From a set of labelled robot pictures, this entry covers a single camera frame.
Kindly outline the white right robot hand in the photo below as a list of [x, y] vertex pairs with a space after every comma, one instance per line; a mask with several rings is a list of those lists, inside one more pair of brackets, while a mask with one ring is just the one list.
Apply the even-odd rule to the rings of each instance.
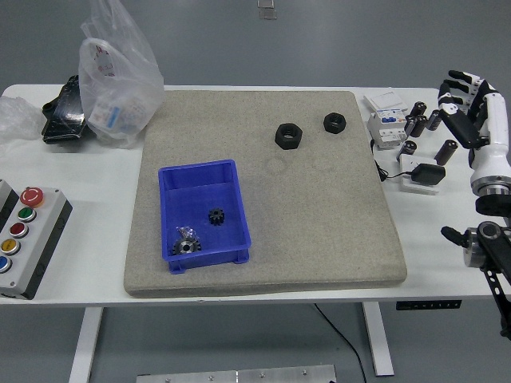
[[450, 70], [438, 110], [458, 143], [469, 150], [474, 195], [509, 194], [509, 123], [505, 98], [486, 79]]

